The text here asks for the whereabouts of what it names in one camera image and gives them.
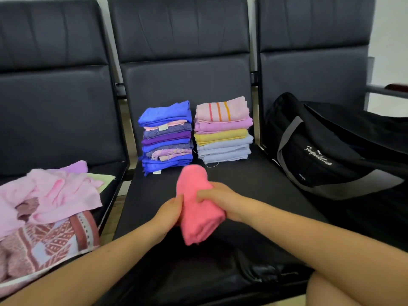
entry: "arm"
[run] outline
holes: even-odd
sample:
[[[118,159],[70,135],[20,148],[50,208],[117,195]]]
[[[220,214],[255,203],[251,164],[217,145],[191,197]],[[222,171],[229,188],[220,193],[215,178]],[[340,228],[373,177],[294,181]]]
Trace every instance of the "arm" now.
[[[161,206],[134,231],[30,284],[1,306],[90,306],[125,275],[176,224],[182,197]]]
[[[365,306],[406,305],[408,254],[360,234],[238,195],[213,183],[198,193],[308,263]]]

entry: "towel tag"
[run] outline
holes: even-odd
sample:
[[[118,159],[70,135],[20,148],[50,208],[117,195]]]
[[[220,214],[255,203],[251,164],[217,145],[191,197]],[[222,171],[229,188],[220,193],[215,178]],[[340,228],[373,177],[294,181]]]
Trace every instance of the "towel tag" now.
[[[159,126],[159,131],[164,131],[167,130],[169,128],[169,124],[162,124],[161,126]]]

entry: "green cloth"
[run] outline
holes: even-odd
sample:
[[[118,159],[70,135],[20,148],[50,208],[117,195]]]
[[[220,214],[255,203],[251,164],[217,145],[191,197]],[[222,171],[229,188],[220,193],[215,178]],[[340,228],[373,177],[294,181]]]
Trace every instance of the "green cloth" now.
[[[92,174],[92,173],[86,173],[90,178],[93,178],[94,180],[102,180],[104,184],[100,186],[97,190],[98,193],[101,193],[105,188],[112,182],[112,180],[115,179],[115,176],[112,175],[102,175],[102,174]]]

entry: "forearm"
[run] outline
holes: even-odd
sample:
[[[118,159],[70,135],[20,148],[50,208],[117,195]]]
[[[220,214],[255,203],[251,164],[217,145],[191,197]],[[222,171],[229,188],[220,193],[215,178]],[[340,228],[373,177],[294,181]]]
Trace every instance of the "forearm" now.
[[[262,202],[251,200],[247,205],[252,206],[248,225],[311,265],[362,305],[406,305],[407,253]]]
[[[157,241],[151,221],[80,257],[14,294],[2,306],[89,306],[125,275]]]

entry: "black duffel bag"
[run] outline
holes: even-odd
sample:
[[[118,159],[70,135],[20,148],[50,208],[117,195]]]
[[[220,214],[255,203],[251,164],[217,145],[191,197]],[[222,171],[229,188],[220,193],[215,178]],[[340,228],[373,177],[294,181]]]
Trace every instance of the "black duffel bag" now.
[[[334,225],[408,251],[408,118],[284,93],[263,145]]]

